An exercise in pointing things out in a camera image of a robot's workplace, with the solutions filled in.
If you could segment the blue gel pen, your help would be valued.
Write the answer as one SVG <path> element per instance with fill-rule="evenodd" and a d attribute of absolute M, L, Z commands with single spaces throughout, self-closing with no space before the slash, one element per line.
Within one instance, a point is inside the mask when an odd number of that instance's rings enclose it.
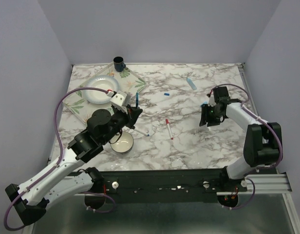
<path fill-rule="evenodd" d="M 136 92 L 136 95 L 135 95 L 135 106 L 137 109 L 139 108 L 139 93 L 138 92 Z"/>

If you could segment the white marker blue tip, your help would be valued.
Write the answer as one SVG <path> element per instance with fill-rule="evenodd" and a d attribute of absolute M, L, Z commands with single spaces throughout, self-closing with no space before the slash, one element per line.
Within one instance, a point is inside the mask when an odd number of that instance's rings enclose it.
<path fill-rule="evenodd" d="M 146 136 L 146 137 L 149 137 L 149 136 L 150 136 L 148 133 L 142 132 L 142 131 L 137 130 L 137 129 L 134 129 L 134 131 L 137 132 L 137 133 L 139 133 L 139 134 L 142 134 L 142 135 L 144 135 L 144 136 Z"/>

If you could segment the white marker red tip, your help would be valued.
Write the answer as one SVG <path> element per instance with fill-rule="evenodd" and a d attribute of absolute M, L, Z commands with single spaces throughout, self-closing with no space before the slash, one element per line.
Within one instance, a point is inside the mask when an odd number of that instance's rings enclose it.
<path fill-rule="evenodd" d="M 169 120 L 166 118 L 165 122 L 166 122 L 166 125 L 167 125 L 169 137 L 170 137 L 171 140 L 173 140 L 174 138 L 173 138 L 172 131 L 171 131 L 171 128 L 170 128 Z"/>

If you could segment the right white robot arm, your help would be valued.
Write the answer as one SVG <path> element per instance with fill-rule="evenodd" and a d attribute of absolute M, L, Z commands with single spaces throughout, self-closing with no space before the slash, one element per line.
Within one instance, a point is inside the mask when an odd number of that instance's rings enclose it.
<path fill-rule="evenodd" d="M 199 123 L 200 127 L 213 127 L 231 119 L 246 133 L 243 156 L 224 167 L 218 179 L 218 185 L 224 191 L 231 190 L 236 180 L 252 171 L 275 168 L 283 159 L 281 126 L 262 119 L 246 108 L 248 100 L 231 98 L 227 86 L 218 85 L 207 94 L 210 101 L 201 105 Z"/>

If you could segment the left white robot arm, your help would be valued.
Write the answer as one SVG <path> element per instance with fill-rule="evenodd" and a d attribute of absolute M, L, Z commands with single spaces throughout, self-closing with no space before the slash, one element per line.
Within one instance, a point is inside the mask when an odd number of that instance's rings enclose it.
<path fill-rule="evenodd" d="M 71 180 L 65 177 L 101 153 L 103 146 L 123 127 L 134 128 L 143 112 L 130 105 L 112 109 L 113 114 L 105 109 L 96 110 L 87 120 L 87 128 L 66 149 L 61 148 L 59 157 L 33 178 L 20 185 L 7 186 L 5 191 L 11 204 L 6 214 L 15 208 L 24 226 L 29 226 L 41 219 L 52 205 L 71 195 L 102 191 L 103 177 L 95 168 L 88 168 Z"/>

